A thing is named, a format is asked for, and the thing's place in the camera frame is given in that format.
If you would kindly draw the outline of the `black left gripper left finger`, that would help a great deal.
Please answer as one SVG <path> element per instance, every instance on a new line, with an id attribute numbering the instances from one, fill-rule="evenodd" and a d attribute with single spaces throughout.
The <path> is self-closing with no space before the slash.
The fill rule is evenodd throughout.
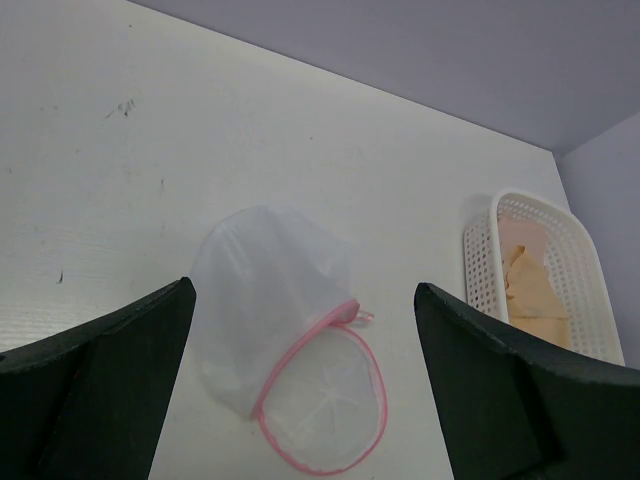
<path id="1" fill-rule="evenodd" d="M 2 352 L 2 478 L 148 478 L 195 301 L 183 277 Z"/>

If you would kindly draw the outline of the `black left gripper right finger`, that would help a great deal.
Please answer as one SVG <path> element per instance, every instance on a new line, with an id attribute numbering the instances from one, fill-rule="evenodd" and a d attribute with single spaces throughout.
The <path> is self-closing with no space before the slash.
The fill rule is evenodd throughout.
<path id="1" fill-rule="evenodd" d="M 639 372 L 527 334 L 431 283 L 419 340 L 457 479 L 636 479 Z"/>

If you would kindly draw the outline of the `beige bra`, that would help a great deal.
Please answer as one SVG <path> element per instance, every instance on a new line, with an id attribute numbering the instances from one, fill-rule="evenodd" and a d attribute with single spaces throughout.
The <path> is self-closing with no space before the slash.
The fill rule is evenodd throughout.
<path id="1" fill-rule="evenodd" d="M 524 245 L 503 261 L 509 324 L 555 346 L 570 347 L 570 315 L 556 296 L 546 269 Z"/>

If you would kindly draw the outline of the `white mesh laundry bag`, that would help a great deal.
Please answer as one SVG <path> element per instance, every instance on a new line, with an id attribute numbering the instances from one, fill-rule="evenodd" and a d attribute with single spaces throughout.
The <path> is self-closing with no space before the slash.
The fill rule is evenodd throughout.
<path id="1" fill-rule="evenodd" d="M 358 465 L 384 433 L 388 402 L 356 332 L 371 315 L 350 292 L 345 244 L 294 211 L 251 207 L 214 227 L 189 277 L 191 344 L 210 395 L 305 473 Z"/>

